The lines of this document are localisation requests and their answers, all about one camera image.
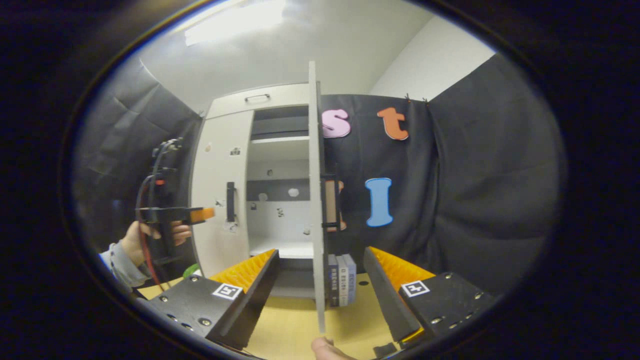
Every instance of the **orange foam pad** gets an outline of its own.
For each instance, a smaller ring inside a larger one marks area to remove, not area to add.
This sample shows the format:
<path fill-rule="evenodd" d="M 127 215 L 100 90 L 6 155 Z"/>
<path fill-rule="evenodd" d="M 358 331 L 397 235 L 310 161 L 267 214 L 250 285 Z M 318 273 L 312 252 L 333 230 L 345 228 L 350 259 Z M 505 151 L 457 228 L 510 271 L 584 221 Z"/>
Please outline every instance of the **orange foam pad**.
<path fill-rule="evenodd" d="M 369 248 L 371 248 L 371 252 L 376 256 L 376 259 L 378 259 L 380 266 L 382 266 L 382 270 L 384 270 L 396 293 L 400 290 L 400 286 L 402 286 L 402 284 L 429 279 L 430 277 L 435 276 L 435 274 L 411 264 L 409 261 L 403 260 L 395 255 L 391 255 L 388 252 L 384 252 L 374 247 Z"/>
<path fill-rule="evenodd" d="M 213 208 L 204 208 L 202 210 L 193 210 L 191 212 L 191 222 L 201 222 L 215 215 Z"/>
<path fill-rule="evenodd" d="M 255 278 L 267 263 L 276 249 L 265 251 L 262 254 L 242 261 L 230 268 L 210 277 L 210 280 L 223 282 L 229 285 L 240 286 L 244 289 L 244 293 L 249 290 Z"/>

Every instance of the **green object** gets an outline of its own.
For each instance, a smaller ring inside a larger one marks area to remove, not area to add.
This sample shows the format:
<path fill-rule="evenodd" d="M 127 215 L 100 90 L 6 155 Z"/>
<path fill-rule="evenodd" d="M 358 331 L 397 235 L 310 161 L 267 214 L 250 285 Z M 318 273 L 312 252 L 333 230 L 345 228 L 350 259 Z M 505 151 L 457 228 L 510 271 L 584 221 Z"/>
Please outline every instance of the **green object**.
<path fill-rule="evenodd" d="M 185 271 L 182 273 L 182 277 L 183 277 L 184 279 L 186 279 L 187 277 L 191 276 L 191 274 L 193 274 L 194 272 L 196 272 L 196 271 L 197 271 L 197 270 L 199 270 L 199 269 L 200 269 L 200 265 L 199 265 L 199 264 L 193 264 L 193 265 L 189 266 L 189 267 L 187 268 L 187 270 L 185 270 Z"/>

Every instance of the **white cabinet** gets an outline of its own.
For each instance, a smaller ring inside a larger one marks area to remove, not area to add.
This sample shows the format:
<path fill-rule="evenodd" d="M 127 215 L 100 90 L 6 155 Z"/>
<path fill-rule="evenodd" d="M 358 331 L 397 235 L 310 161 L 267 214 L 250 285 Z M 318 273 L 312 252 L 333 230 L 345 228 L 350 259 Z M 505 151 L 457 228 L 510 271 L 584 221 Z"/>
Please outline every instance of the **white cabinet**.
<path fill-rule="evenodd" d="M 271 296 L 314 299 L 324 332 L 326 229 L 318 89 L 311 62 L 308 83 L 213 100 L 195 152 L 190 199 L 191 206 L 216 210 L 211 221 L 193 228 L 203 275 L 278 249 L 281 271 Z"/>

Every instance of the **black curtain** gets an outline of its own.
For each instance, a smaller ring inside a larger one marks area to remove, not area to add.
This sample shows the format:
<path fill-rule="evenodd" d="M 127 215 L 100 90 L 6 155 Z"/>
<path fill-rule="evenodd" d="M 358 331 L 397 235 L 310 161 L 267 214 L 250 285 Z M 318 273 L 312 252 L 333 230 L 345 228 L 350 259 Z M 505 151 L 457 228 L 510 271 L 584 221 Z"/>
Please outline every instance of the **black curtain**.
<path fill-rule="evenodd" d="M 76 142 L 72 175 L 83 236 L 97 252 L 122 238 L 135 220 L 136 194 L 150 174 L 153 149 L 180 136 L 183 148 L 163 163 L 178 169 L 167 182 L 175 206 L 188 205 L 191 153 L 201 121 L 140 61 L 118 69 L 97 92 Z M 164 267 L 172 279 L 196 263 L 190 241 L 178 249 L 182 259 Z"/>
<path fill-rule="evenodd" d="M 406 140 L 385 133 L 377 112 L 405 115 Z M 514 285 L 544 249 L 558 212 L 561 143 L 556 121 L 523 75 L 495 55 L 428 104 L 368 95 L 324 95 L 351 133 L 324 139 L 337 163 L 347 229 L 328 253 L 350 253 L 362 272 L 366 246 L 432 272 L 454 271 L 486 291 Z M 374 177 L 392 180 L 394 220 L 368 227 Z"/>
<path fill-rule="evenodd" d="M 496 54 L 429 103 L 440 179 L 428 246 L 438 271 L 486 291 L 515 285 L 545 248 L 559 212 L 557 122 L 523 74 Z"/>
<path fill-rule="evenodd" d="M 395 108 L 404 115 L 400 128 L 409 136 L 395 140 L 385 132 L 378 112 Z M 330 254 L 349 253 L 359 272 L 364 271 L 362 256 L 367 246 L 377 247 L 414 263 L 433 264 L 437 253 L 422 251 L 433 227 L 437 151 L 433 121 L 422 101 L 367 95 L 323 95 L 321 111 L 342 109 L 349 115 L 351 132 L 342 138 L 325 138 L 325 165 L 333 172 L 337 164 L 344 183 L 340 194 L 342 219 L 347 223 L 340 233 L 329 233 Z M 387 177 L 389 225 L 369 227 L 371 196 L 368 179 Z"/>

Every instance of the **ceiling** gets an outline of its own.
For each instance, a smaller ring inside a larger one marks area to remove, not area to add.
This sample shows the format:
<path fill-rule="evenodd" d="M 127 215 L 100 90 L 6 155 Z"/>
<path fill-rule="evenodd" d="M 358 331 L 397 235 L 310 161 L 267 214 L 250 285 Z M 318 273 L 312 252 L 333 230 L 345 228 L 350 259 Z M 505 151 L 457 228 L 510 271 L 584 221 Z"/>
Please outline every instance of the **ceiling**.
<path fill-rule="evenodd" d="M 185 43 L 160 36 L 132 56 L 197 112 L 248 88 L 308 80 L 316 61 L 322 94 L 368 94 L 432 14 L 400 0 L 287 0 L 272 28 Z"/>

